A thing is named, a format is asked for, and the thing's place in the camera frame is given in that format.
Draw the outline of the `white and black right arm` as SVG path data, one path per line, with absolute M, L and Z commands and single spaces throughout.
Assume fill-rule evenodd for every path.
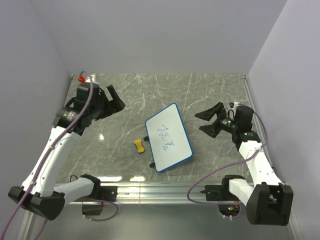
M 250 186 L 245 179 L 229 179 L 220 188 L 222 197 L 232 200 L 236 196 L 245 205 L 247 219 L 252 225 L 286 226 L 294 192 L 277 177 L 263 151 L 265 143 L 252 130 L 253 109 L 241 105 L 234 118 L 229 117 L 224 107 L 215 109 L 213 114 L 216 120 L 210 136 L 215 138 L 221 131 L 231 134 L 253 180 L 253 186 Z

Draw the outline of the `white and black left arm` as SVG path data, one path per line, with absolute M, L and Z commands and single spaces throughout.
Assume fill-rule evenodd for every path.
M 81 198 L 115 203 L 118 188 L 102 186 L 99 178 L 89 174 L 56 186 L 62 166 L 92 121 L 104 119 L 125 108 L 114 87 L 109 85 L 107 90 L 112 100 L 108 100 L 97 83 L 82 83 L 77 87 L 76 96 L 57 112 L 37 164 L 21 186 L 13 186 L 8 192 L 8 197 L 21 208 L 52 221 L 65 205 Z

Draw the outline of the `yellow bone shaped eraser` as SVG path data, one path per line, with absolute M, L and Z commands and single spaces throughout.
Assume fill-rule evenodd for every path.
M 136 139 L 134 141 L 134 145 L 136 146 L 137 152 L 139 154 L 144 153 L 145 152 L 145 148 L 143 146 L 142 140 L 141 139 Z

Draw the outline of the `blue framed whiteboard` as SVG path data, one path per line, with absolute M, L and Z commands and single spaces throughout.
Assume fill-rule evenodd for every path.
M 189 159 L 194 150 L 174 102 L 145 121 L 155 171 L 165 172 Z

